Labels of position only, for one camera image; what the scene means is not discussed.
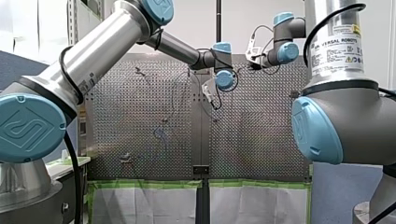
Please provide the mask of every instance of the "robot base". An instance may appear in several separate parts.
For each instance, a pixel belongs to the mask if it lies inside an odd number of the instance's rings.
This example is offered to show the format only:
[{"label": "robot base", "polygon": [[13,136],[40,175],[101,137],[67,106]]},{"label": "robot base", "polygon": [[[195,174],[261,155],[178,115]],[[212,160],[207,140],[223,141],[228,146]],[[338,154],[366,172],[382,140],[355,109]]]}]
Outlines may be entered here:
[{"label": "robot base", "polygon": [[65,207],[61,189],[62,184],[54,182],[50,191],[38,199],[0,207],[0,223],[62,224]]},{"label": "robot base", "polygon": [[[395,165],[388,166],[384,172],[394,170]],[[387,209],[391,204],[396,202],[396,177],[393,172],[387,172],[382,175],[382,179],[375,190],[370,202],[360,203],[353,209],[353,224],[367,224],[371,219]],[[396,212],[384,217],[378,222],[379,224],[396,223]]]}]

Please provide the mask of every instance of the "perforated metal panel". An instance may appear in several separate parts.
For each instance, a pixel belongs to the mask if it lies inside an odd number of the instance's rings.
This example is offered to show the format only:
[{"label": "perforated metal panel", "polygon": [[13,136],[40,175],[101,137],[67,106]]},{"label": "perforated metal panel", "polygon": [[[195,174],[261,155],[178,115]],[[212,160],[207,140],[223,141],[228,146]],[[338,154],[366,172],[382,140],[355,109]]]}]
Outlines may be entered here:
[{"label": "perforated metal panel", "polygon": [[275,75],[249,71],[245,60],[238,88],[221,93],[222,109],[213,111],[210,177],[304,181],[309,163],[297,149],[291,129],[291,91],[306,85],[302,60],[282,66]]},{"label": "perforated metal panel", "polygon": [[187,71],[173,60],[127,55],[98,83],[86,99],[91,179],[192,177]]},{"label": "perforated metal panel", "polygon": [[89,178],[193,179],[193,165],[209,165],[209,178],[305,181],[309,163],[290,122],[290,92],[306,83],[302,60],[272,76],[248,71],[243,55],[233,62],[239,85],[221,94],[222,109],[211,119],[184,63],[162,55],[122,59],[86,99]]}]

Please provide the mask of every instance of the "black cable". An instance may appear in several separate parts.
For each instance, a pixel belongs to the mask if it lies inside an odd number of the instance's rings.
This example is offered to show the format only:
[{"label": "black cable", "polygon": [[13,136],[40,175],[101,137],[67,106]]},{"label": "black cable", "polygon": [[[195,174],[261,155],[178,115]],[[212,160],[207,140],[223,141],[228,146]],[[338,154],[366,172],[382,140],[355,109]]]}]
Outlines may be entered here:
[{"label": "black cable", "polygon": [[396,92],[394,92],[394,91],[389,91],[389,90],[386,90],[386,89],[383,89],[383,88],[378,88],[378,91],[382,91],[382,92],[386,93],[389,96],[396,97]]},{"label": "black cable", "polygon": [[260,29],[260,28],[266,28],[267,30],[271,31],[272,33],[274,32],[273,29],[271,29],[269,26],[267,25],[259,25],[256,27],[256,29],[254,29],[253,34],[251,35],[251,38],[254,39],[256,37],[256,32]]},{"label": "black cable", "polygon": [[220,110],[221,107],[222,107],[222,101],[221,101],[221,97],[220,97],[220,94],[219,94],[219,88],[218,88],[217,85],[216,85],[216,93],[217,93],[217,95],[218,95],[218,97],[219,97],[219,106],[215,106],[215,104],[213,103],[213,101],[210,102],[210,104],[212,105],[212,107],[213,107],[214,110]]},{"label": "black cable", "polygon": [[380,213],[378,216],[376,216],[375,218],[373,218],[369,224],[376,224],[378,223],[380,220],[382,220],[384,217],[386,217],[387,215],[389,215],[390,213],[392,213],[393,211],[396,210],[396,203],[391,204],[387,209],[385,209],[382,213]]},{"label": "black cable", "polygon": [[304,63],[306,66],[308,66],[308,50],[309,47],[311,46],[311,42],[312,40],[315,38],[315,36],[317,35],[318,31],[325,25],[327,25],[327,23],[335,16],[337,16],[338,14],[341,14],[343,12],[349,11],[351,9],[357,9],[358,11],[362,11],[366,8],[366,5],[363,3],[358,3],[358,4],[352,4],[349,5],[347,7],[343,7],[340,8],[338,10],[335,10],[334,12],[330,13],[325,19],[323,19],[323,21],[321,21],[320,23],[318,23],[314,29],[311,31],[311,33],[309,34],[309,36],[306,38],[305,40],[305,44],[304,44]]},{"label": "black cable", "polygon": [[157,31],[154,32],[152,35],[156,35],[156,34],[158,34],[158,35],[157,35],[157,39],[156,39],[156,41],[155,41],[154,50],[157,50],[157,49],[160,47],[160,45],[161,45],[161,40],[162,40],[162,38],[163,38],[163,29],[157,30]]},{"label": "black cable", "polygon": [[64,78],[66,78],[66,80],[70,83],[70,85],[73,87],[73,89],[77,93],[78,105],[81,105],[84,102],[84,94],[82,94],[82,92],[79,89],[79,87],[76,85],[76,83],[73,81],[73,79],[67,73],[66,64],[64,63],[64,55],[71,48],[73,48],[73,46],[69,46],[69,47],[67,47],[67,48],[62,50],[61,54],[59,55],[59,64],[61,65],[61,73],[62,73],[62,75],[64,76]]},{"label": "black cable", "polygon": [[74,150],[72,141],[70,140],[70,136],[66,131],[64,135],[64,142],[66,143],[67,150],[69,151],[70,159],[72,160],[72,166],[75,177],[75,189],[76,189],[76,211],[75,211],[75,222],[79,224],[81,221],[81,205],[82,205],[82,192],[81,192],[81,177],[79,174],[79,166],[78,159],[76,155],[76,151]]}]

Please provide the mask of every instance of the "logo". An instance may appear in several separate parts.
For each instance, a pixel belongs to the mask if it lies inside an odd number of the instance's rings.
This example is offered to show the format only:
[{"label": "logo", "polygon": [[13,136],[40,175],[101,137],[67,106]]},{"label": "logo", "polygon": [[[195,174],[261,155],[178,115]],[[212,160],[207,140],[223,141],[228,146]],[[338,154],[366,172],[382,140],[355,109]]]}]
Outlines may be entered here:
[{"label": "logo", "polygon": [[0,139],[24,151],[32,151],[53,126],[27,108],[17,110],[0,127]]},{"label": "logo", "polygon": [[163,14],[166,13],[170,8],[172,8],[170,0],[155,0],[155,4],[161,7],[161,12]]}]

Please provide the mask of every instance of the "wire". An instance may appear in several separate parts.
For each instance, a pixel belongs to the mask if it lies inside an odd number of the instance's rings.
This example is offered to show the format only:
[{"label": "wire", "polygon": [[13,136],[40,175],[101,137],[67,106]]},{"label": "wire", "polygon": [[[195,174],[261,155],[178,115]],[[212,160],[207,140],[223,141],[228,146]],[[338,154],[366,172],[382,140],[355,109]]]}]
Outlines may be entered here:
[{"label": "wire", "polygon": [[269,75],[269,76],[274,75],[274,74],[276,74],[277,72],[279,72],[279,69],[280,69],[280,66],[281,66],[281,65],[279,65],[279,66],[277,67],[277,69],[275,70],[275,72],[273,72],[273,73],[267,72],[267,71],[265,70],[265,69],[267,69],[267,68],[264,67],[264,66],[262,66],[262,57],[265,55],[264,52],[265,52],[265,50],[268,48],[268,46],[271,44],[271,42],[272,42],[273,40],[274,40],[274,39],[271,38],[271,39],[267,42],[267,44],[265,45],[265,47],[262,49],[262,56],[260,56],[260,66],[262,67],[262,71],[263,71],[265,74]]},{"label": "wire", "polygon": [[312,40],[315,38],[319,30],[327,25],[327,23],[335,16],[338,14],[341,14],[343,12],[349,11],[351,9],[357,9],[358,11],[362,11],[366,8],[366,5],[363,3],[358,3],[358,4],[352,4],[347,7],[340,8],[338,10],[335,10],[334,12],[330,13],[326,18],[323,19],[320,23],[318,23],[314,29],[311,31],[309,36],[306,38],[305,44],[304,44],[304,63],[306,66],[308,66],[308,50],[309,46],[311,46]]},{"label": "wire", "polygon": [[81,105],[82,102],[84,102],[84,94],[82,94],[82,92],[79,89],[79,87],[76,85],[76,83],[73,81],[73,79],[67,73],[66,64],[64,63],[64,55],[71,48],[73,48],[73,46],[69,46],[69,47],[67,47],[67,48],[62,50],[61,54],[59,55],[59,64],[61,66],[62,75],[64,76],[64,78],[66,78],[66,80],[70,83],[70,85],[76,91],[76,94],[77,94],[77,97],[78,97],[78,105]]},{"label": "wire", "polygon": [[81,221],[81,205],[82,205],[82,196],[81,196],[81,177],[79,174],[79,166],[78,159],[76,155],[76,151],[74,150],[72,141],[70,140],[70,136],[66,131],[64,135],[64,142],[66,143],[67,150],[69,151],[70,159],[72,160],[72,166],[75,177],[75,190],[76,190],[76,211],[75,211],[75,222],[79,224]]},{"label": "wire", "polygon": [[160,28],[159,30],[154,32],[152,35],[156,35],[156,34],[158,34],[158,35],[157,35],[157,39],[155,41],[154,50],[157,50],[160,47],[160,45],[161,45],[161,40],[163,38],[163,29]]},{"label": "wire", "polygon": [[267,30],[271,31],[272,33],[274,32],[273,29],[271,29],[269,26],[267,25],[259,25],[256,27],[256,29],[254,29],[253,34],[251,35],[251,38],[255,38],[256,37],[256,32],[260,29],[260,28],[266,28]]},{"label": "wire", "polygon": [[396,210],[396,203],[391,204],[387,209],[385,209],[382,213],[380,213],[378,216],[376,216],[375,218],[373,218],[369,224],[376,224],[378,223],[380,220],[382,220],[384,217],[386,217],[387,215],[389,215],[390,213],[392,213],[393,211]]},{"label": "wire", "polygon": [[378,88],[378,91],[382,91],[382,92],[386,93],[387,95],[390,95],[392,97],[396,97],[396,92],[394,92],[394,91],[389,91],[389,90],[386,90],[386,89],[383,89],[383,88]]},{"label": "wire", "polygon": [[220,94],[219,94],[219,88],[218,88],[217,85],[216,85],[216,93],[217,93],[217,95],[218,95],[218,97],[219,97],[219,106],[215,106],[215,104],[213,103],[213,101],[210,102],[210,104],[212,105],[212,107],[213,107],[214,110],[220,110],[221,107],[222,107],[222,101],[221,101],[221,97],[220,97]]},{"label": "wire", "polygon": [[173,81],[173,84],[172,84],[172,93],[171,93],[171,106],[172,106],[172,112],[171,112],[171,114],[170,114],[168,117],[166,117],[165,119],[162,119],[162,120],[161,120],[161,123],[160,123],[160,124],[154,129],[154,131],[153,131],[154,137],[157,138],[157,139],[163,140],[163,141],[165,142],[165,146],[167,146],[167,145],[166,145],[167,142],[165,141],[166,139],[164,138],[164,136],[165,136],[166,134],[159,133],[159,130],[160,130],[160,129],[163,130],[163,124],[169,122],[169,119],[171,119],[171,118],[175,115],[175,112],[176,112],[176,109],[175,109],[175,100],[174,100],[174,98],[175,98],[175,87],[177,86],[177,82],[178,82],[178,80],[180,79],[180,77],[183,76],[183,75],[186,75],[186,74],[187,74],[187,75],[190,74],[190,69],[189,69],[188,72],[182,72],[182,73],[180,73],[180,74],[175,78],[175,80]]}]

